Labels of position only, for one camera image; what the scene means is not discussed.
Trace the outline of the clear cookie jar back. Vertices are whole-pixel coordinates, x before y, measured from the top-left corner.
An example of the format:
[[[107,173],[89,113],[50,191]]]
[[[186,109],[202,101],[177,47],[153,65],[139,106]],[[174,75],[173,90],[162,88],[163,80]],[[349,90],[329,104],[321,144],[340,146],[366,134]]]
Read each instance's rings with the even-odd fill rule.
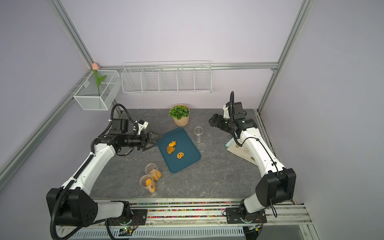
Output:
[[[158,181],[162,177],[162,173],[154,163],[150,163],[145,167],[145,173],[150,175],[154,181]]]

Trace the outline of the clear jar lid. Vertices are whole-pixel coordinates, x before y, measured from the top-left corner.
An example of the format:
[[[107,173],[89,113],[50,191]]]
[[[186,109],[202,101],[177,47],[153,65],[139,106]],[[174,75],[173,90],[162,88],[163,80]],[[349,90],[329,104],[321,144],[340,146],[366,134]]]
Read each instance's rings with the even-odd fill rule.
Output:
[[[200,152],[204,152],[207,149],[207,145],[205,143],[199,143],[198,144],[198,150]]]

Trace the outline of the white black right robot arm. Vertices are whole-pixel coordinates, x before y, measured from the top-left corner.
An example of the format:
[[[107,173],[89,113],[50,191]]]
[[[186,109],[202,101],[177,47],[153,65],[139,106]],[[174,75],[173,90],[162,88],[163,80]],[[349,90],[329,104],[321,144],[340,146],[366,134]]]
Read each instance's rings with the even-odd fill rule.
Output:
[[[223,115],[214,114],[209,119],[210,126],[229,133],[238,147],[246,147],[262,176],[255,193],[241,201],[240,218],[245,223],[251,223],[267,208],[271,208],[276,217],[274,205],[293,199],[297,175],[273,154],[263,140],[256,122],[247,118],[241,102],[235,102],[234,92],[231,92],[223,111]]]

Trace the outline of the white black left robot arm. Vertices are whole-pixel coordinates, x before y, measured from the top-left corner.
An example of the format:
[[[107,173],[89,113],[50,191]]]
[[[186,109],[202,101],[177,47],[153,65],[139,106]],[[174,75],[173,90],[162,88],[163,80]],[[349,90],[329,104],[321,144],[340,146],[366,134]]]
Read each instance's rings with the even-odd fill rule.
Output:
[[[119,220],[121,225],[129,225],[134,214],[127,201],[95,202],[90,194],[92,188],[106,164],[119,155],[122,148],[146,151],[156,146],[156,141],[162,134],[149,128],[149,123],[143,120],[134,121],[131,116],[115,118],[116,108],[128,110],[122,104],[115,104],[107,128],[91,143],[91,151],[78,170],[59,188],[52,188],[46,195],[51,221],[50,234],[52,239],[59,240],[58,226],[72,226],[69,234],[63,237],[69,239],[80,229],[93,224],[104,222],[108,227],[113,220]]]

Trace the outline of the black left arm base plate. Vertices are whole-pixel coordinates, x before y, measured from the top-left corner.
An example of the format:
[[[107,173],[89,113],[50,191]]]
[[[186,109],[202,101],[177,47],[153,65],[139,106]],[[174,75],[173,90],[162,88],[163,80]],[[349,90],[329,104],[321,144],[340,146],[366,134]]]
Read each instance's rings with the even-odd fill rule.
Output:
[[[148,210],[133,209],[128,216],[111,218],[107,220],[109,226],[143,226],[146,224]]]

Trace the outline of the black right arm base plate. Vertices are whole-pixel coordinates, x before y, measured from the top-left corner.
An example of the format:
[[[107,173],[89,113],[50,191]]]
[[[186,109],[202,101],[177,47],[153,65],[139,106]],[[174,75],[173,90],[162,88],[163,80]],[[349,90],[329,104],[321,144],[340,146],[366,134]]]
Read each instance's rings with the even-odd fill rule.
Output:
[[[267,222],[265,211],[248,213],[241,206],[236,208],[226,208],[223,211],[228,224],[265,224]]]

